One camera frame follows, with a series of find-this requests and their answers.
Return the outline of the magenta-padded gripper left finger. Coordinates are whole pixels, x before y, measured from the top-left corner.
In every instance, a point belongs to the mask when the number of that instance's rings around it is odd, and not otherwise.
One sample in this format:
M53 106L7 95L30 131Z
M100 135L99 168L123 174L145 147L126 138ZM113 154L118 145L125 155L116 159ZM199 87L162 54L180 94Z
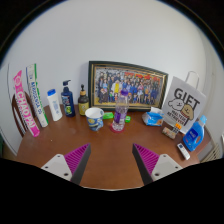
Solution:
M87 143L66 155L56 154L42 166L42 169L79 185L90 154L91 145Z

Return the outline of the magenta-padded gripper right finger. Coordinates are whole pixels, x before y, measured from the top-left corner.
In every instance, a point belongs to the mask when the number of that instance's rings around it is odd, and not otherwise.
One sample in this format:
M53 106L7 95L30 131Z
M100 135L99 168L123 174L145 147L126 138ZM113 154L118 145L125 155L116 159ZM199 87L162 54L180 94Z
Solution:
M133 144L132 153L145 185L182 169L169 155L158 155L136 143Z

